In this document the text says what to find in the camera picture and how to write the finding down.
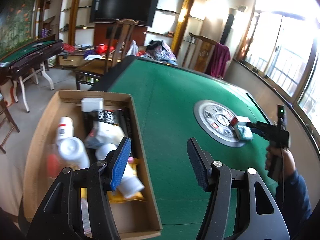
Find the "blue sleeve right forearm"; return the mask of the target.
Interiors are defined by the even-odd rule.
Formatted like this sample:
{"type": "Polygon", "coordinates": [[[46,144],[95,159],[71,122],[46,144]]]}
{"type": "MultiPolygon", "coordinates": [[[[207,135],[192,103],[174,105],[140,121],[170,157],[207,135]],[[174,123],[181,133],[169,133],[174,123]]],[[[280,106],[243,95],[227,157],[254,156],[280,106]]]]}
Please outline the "blue sleeve right forearm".
{"type": "Polygon", "coordinates": [[[289,235],[294,237],[312,213],[305,180],[297,170],[284,180],[284,200],[281,183],[276,188],[275,198],[289,235]]]}

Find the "person right hand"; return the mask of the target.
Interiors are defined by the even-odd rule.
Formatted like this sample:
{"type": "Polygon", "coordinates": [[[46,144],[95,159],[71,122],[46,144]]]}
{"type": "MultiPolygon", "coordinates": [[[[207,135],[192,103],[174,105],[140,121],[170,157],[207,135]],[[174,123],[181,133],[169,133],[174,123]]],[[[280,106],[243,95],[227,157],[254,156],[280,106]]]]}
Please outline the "person right hand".
{"type": "Polygon", "coordinates": [[[275,169],[275,175],[271,178],[277,182],[286,180],[296,171],[296,164],[292,153],[288,148],[275,148],[269,145],[266,148],[265,170],[270,172],[272,161],[276,159],[280,162],[279,168],[275,169]]]}

